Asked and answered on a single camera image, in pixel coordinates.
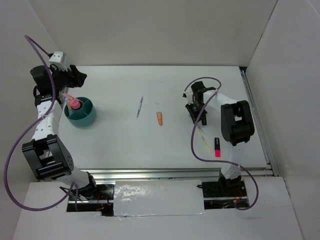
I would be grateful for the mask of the teal round organizer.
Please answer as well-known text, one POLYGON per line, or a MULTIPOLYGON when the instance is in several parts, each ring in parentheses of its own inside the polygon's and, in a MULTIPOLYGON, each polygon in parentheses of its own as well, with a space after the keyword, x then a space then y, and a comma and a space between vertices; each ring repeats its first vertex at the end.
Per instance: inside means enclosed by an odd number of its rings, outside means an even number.
POLYGON ((66 103, 64 115, 75 127, 85 128, 92 125, 97 117, 97 112, 92 101, 86 97, 77 97, 76 99, 80 103, 80 108, 69 109, 66 103))

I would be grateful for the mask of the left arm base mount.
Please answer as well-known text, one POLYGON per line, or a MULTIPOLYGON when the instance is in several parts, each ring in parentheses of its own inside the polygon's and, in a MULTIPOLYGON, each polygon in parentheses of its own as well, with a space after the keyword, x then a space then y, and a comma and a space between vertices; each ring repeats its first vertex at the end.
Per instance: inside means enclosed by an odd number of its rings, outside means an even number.
POLYGON ((68 197, 66 212, 94 212, 104 217, 113 217, 114 190, 114 184, 96 184, 93 178, 87 186, 75 185, 68 197))

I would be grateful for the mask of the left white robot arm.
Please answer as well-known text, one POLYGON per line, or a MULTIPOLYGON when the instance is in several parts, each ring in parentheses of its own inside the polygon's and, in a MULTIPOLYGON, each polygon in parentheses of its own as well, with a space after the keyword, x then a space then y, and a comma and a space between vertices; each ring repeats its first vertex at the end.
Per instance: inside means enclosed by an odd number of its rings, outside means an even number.
POLYGON ((36 66, 30 74, 36 83, 33 96, 39 122, 31 140, 22 145, 24 157, 37 180, 74 185, 80 195, 88 200, 94 199, 99 193, 94 177, 75 167, 72 155, 59 138, 63 90, 82 87, 87 75, 75 65, 62 70, 56 63, 50 64, 49 68, 36 66))

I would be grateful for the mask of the light blue highlighter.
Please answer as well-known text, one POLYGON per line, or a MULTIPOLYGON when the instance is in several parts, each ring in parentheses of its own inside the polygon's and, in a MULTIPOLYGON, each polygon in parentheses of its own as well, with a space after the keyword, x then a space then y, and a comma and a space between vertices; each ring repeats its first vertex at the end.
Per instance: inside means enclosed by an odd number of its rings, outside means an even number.
POLYGON ((71 100, 69 97, 66 97, 64 100, 68 109, 68 116, 70 116, 72 114, 72 107, 70 105, 71 100))

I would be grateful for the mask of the blue capped black highlighter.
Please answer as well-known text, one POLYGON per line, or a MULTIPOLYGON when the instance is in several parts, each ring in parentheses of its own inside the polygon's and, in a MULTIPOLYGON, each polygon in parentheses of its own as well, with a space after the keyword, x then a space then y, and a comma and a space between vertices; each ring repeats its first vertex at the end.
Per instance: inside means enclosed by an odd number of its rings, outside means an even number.
POLYGON ((201 123, 202 123, 203 126, 206 126, 206 125, 207 125, 207 117, 206 117, 206 116, 204 116, 204 117, 202 118, 201 123))

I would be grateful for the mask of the orange grey highlighter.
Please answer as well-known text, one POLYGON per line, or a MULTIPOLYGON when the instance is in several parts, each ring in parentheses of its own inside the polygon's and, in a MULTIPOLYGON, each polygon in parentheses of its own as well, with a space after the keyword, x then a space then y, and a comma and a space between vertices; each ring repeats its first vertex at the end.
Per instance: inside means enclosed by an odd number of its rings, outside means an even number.
POLYGON ((74 99, 73 96, 71 96, 71 95, 69 95, 69 94, 67 94, 67 93, 63 93, 62 95, 63 95, 65 98, 69 99, 69 100, 73 100, 73 99, 74 99))

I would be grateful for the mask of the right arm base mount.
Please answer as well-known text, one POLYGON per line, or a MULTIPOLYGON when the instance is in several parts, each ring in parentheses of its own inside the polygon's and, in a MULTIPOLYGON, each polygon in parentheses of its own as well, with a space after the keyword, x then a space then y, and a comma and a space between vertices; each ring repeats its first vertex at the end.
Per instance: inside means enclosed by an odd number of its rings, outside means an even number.
POLYGON ((241 180, 238 185, 223 188, 222 181, 202 181, 196 186, 202 190, 203 204, 205 210, 239 209, 250 206, 245 182, 241 180))

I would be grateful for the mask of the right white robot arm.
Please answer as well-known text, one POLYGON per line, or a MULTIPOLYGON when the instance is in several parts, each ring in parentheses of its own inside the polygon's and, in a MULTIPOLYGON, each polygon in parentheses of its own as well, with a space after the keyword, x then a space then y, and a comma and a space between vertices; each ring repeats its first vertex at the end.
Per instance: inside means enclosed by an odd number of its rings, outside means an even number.
POLYGON ((255 133, 254 121, 248 101, 238 101, 219 93, 222 83, 214 77, 208 79, 217 81, 217 88, 205 87, 203 79, 204 77, 199 77, 191 81, 185 87, 191 88, 191 93, 184 90, 182 96, 188 101, 185 107, 194 128, 198 126, 198 122, 207 125, 207 106, 220 112, 220 130, 223 139, 229 143, 229 150, 227 160, 216 160, 223 164, 219 172, 218 190, 223 196, 230 196, 241 184, 240 165, 246 143, 255 133))

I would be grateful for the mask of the pink capped bottle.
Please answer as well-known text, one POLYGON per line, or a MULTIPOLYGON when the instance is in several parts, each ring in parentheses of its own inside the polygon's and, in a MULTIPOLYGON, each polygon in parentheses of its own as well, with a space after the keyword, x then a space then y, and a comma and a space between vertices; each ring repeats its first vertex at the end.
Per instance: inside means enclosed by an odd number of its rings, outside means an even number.
POLYGON ((81 108, 81 102, 77 98, 74 98, 70 100, 70 106, 72 110, 78 110, 81 108))

